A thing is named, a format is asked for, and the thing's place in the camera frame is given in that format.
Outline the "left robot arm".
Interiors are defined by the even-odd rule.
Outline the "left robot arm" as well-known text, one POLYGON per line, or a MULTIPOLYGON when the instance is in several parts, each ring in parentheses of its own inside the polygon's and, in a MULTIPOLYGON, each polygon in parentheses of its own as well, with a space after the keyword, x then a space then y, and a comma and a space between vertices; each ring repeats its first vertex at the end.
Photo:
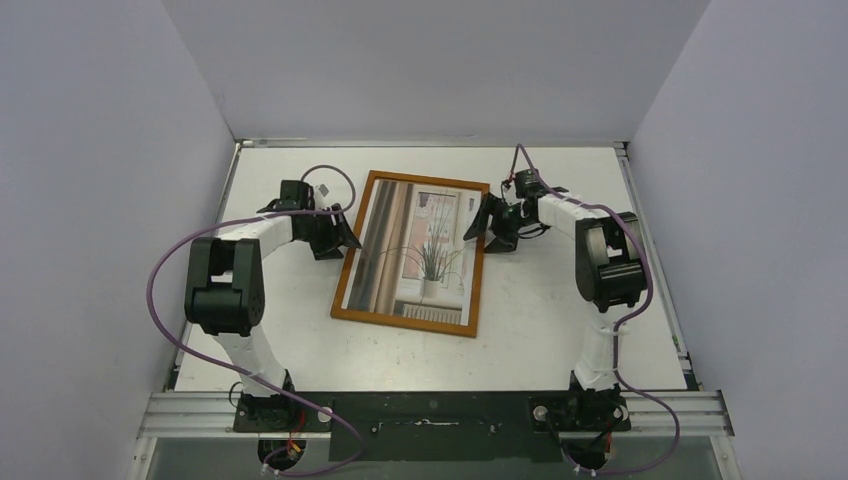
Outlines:
POLYGON ((361 244, 340 204, 327 201, 325 185, 284 180, 279 195, 258 219, 218 236, 192 241, 184 310, 187 320, 211 336, 238 368, 239 421, 258 431, 294 427, 301 407, 291 397, 289 371, 272 351, 261 325, 266 307, 263 262, 292 242, 307 244, 315 260, 333 260, 361 244))

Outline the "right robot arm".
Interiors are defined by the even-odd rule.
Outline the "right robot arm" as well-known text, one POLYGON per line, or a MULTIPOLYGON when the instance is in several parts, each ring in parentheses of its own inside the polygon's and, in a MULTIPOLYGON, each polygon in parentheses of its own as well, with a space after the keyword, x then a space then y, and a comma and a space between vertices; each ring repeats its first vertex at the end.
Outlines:
POLYGON ((590 206, 563 187, 543 185, 534 169, 514 173, 502 184, 517 200, 486 193, 463 238, 491 233, 487 254, 512 253, 522 239, 551 229, 574 243, 574 275, 590 317, 579 359, 564 400, 548 407, 544 418, 561 431, 609 432, 628 428, 628 411, 617 377, 620 339, 625 328, 615 307, 634 308, 649 287, 637 245, 638 218, 631 212, 612 215, 590 206))

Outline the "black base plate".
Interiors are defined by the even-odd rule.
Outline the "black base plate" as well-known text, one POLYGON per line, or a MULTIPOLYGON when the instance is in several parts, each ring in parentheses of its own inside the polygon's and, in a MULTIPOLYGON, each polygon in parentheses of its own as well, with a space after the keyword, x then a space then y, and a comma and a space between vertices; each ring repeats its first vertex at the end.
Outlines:
POLYGON ((305 454, 307 436, 329 437, 328 459, 359 461, 558 462, 560 449, 595 460, 609 438, 627 432, 626 401, 610 393, 571 390, 494 392, 306 392, 315 409, 274 395, 243 394, 237 433, 291 435, 292 449, 272 460, 285 469, 305 454))

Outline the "aluminium rail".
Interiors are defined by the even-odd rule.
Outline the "aluminium rail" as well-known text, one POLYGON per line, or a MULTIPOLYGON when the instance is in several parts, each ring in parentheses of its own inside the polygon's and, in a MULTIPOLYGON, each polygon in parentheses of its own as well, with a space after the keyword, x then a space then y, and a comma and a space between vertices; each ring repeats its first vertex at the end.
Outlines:
MULTIPOLYGON (((377 423, 409 418, 415 426, 427 420, 436 426, 459 426, 466 422, 504 428, 512 420, 534 422, 532 400, 554 397, 552 391, 494 392, 304 392, 310 401, 329 406, 349 423, 363 421, 366 414, 344 413, 345 402, 372 398, 372 417, 377 423)), ((677 414, 681 434, 691 437, 734 436, 730 415, 719 391, 658 391, 652 395, 677 414)), ((662 436, 674 432, 674 422, 657 402, 631 391, 626 401, 633 436, 662 436)), ((225 392, 166 392, 153 394, 140 427, 141 438, 283 438, 283 430, 251 426, 237 412, 234 399, 225 392)))

